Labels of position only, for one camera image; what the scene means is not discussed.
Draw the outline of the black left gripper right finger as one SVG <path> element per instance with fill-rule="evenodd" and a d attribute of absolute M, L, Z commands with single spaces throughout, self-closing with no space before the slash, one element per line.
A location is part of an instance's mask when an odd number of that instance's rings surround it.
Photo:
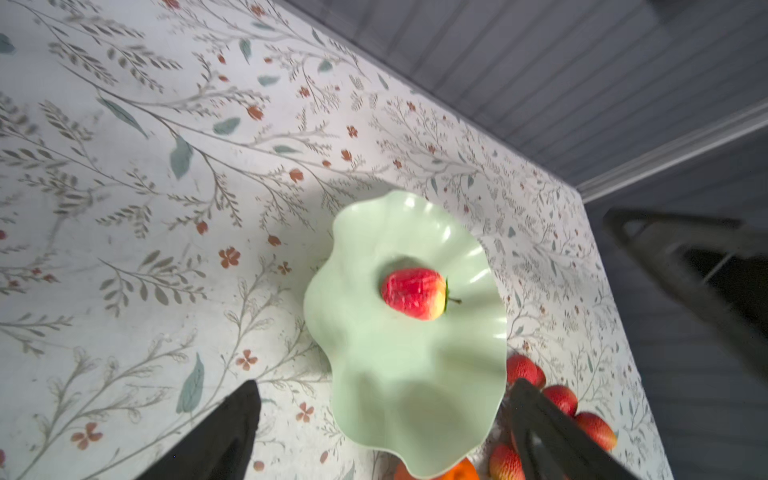
<path fill-rule="evenodd" d="M 526 479 L 635 477 L 525 379 L 512 384 L 506 413 Z"/>

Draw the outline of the red lychee fruit bunch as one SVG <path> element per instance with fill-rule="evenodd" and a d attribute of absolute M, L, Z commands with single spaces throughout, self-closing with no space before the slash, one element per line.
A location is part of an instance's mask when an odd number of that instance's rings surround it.
<path fill-rule="evenodd" d="M 616 431 L 600 415 L 581 410 L 577 395 L 549 385 L 541 367 L 522 354 L 506 361 L 502 409 L 506 437 L 488 460 L 492 479 L 603 479 L 604 457 L 618 445 Z"/>

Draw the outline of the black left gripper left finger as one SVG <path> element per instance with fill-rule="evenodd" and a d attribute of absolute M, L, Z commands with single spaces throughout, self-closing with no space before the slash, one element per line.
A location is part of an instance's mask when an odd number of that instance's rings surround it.
<path fill-rule="evenodd" d="M 138 479 L 243 480 L 261 409 L 257 382 L 244 382 Z"/>

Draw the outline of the fake orange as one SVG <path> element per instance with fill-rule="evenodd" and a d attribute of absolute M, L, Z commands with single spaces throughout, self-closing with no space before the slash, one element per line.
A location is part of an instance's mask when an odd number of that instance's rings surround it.
<path fill-rule="evenodd" d="M 396 467 L 394 480 L 417 480 L 406 468 L 403 462 L 400 462 Z M 440 476 L 434 477 L 433 480 L 479 480 L 480 477 L 476 468 L 468 458 L 464 458 L 451 469 L 447 470 Z"/>

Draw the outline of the red fake strawberry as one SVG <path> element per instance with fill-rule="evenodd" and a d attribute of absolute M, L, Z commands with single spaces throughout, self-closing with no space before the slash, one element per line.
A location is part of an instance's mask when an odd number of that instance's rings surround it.
<path fill-rule="evenodd" d="M 421 321 L 436 320 L 450 303 L 462 304 L 451 296 L 447 279 L 428 268 L 392 272 L 383 280 L 380 295 L 390 308 Z"/>

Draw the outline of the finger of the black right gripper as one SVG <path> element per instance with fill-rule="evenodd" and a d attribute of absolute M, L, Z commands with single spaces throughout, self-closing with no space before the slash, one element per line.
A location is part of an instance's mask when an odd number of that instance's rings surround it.
<path fill-rule="evenodd" d="M 767 231 L 743 221 L 611 208 L 603 228 L 669 297 L 767 376 Z"/>

